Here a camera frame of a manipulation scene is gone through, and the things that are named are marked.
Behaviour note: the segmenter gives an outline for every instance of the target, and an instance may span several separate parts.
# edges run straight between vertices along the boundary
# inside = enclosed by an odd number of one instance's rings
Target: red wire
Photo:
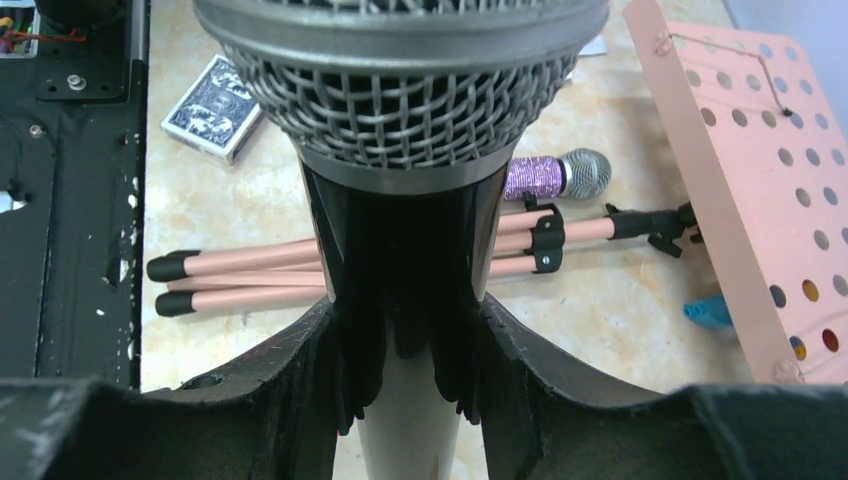
[[[76,33],[77,33],[76,29],[71,30],[71,34],[67,35],[67,36],[65,36],[65,35],[50,35],[50,36],[33,35],[31,33],[18,32],[18,31],[15,31],[15,30],[10,30],[9,32],[7,32],[7,34],[11,38],[14,38],[16,40],[17,39],[24,39],[24,40],[32,39],[32,40],[40,40],[42,42],[84,42],[84,41],[87,40],[86,37],[76,36]]]

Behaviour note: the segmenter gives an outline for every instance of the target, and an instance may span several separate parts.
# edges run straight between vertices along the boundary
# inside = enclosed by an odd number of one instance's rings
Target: purple microphone
[[[572,150],[562,158],[513,158],[504,200],[520,202],[526,193],[539,199],[588,200],[606,190],[611,179],[612,167],[607,157],[588,148]]]

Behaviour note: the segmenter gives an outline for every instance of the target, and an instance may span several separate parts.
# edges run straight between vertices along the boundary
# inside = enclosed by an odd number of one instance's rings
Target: playing card box
[[[261,118],[232,63],[215,55],[161,126],[191,148],[233,164]]]

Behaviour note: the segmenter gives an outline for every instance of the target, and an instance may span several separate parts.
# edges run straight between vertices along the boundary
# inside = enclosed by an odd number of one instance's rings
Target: wire
[[[39,40],[42,42],[85,42],[88,38],[85,35],[77,35],[77,29],[71,30],[70,35],[34,35],[32,33],[19,32],[17,30],[9,30],[6,33],[12,40]]]
[[[769,72],[768,65],[766,65],[766,59],[762,55],[759,55],[759,54],[756,54],[756,53],[751,53],[751,52],[746,52],[745,50],[740,50],[740,49],[735,48],[735,47],[726,47],[726,46],[718,44],[718,43],[713,43],[713,42],[710,42],[710,41],[707,41],[707,40],[700,40],[698,38],[693,38],[693,37],[690,37],[688,35],[682,35],[682,34],[679,34],[679,33],[669,34],[669,38],[671,38],[671,37],[678,37],[678,38],[682,38],[682,39],[689,41],[689,42],[695,42],[695,43],[701,43],[701,44],[704,44],[704,45],[710,45],[710,46],[713,46],[713,47],[716,47],[716,48],[720,48],[722,50],[727,50],[729,52],[736,52],[740,55],[747,55],[749,57],[756,58],[757,61],[760,62],[760,66],[763,68],[763,73],[765,73],[766,80],[768,80],[768,85],[769,85],[769,88],[771,89],[771,95],[772,95],[772,97],[774,97],[774,101],[775,101],[775,103],[777,103],[777,106],[780,108],[781,113],[783,113],[783,115],[786,116],[786,117],[792,116],[792,110],[790,110],[783,103],[781,103],[780,98],[777,96],[777,90],[775,90],[775,88],[774,88],[774,81],[772,81],[772,79],[771,79],[771,72]]]

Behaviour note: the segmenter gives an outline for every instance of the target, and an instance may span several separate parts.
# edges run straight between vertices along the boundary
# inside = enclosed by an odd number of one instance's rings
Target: blue object
[[[704,328],[733,326],[730,312],[727,311],[727,303],[724,301],[724,295],[721,294],[683,305],[683,315]]]

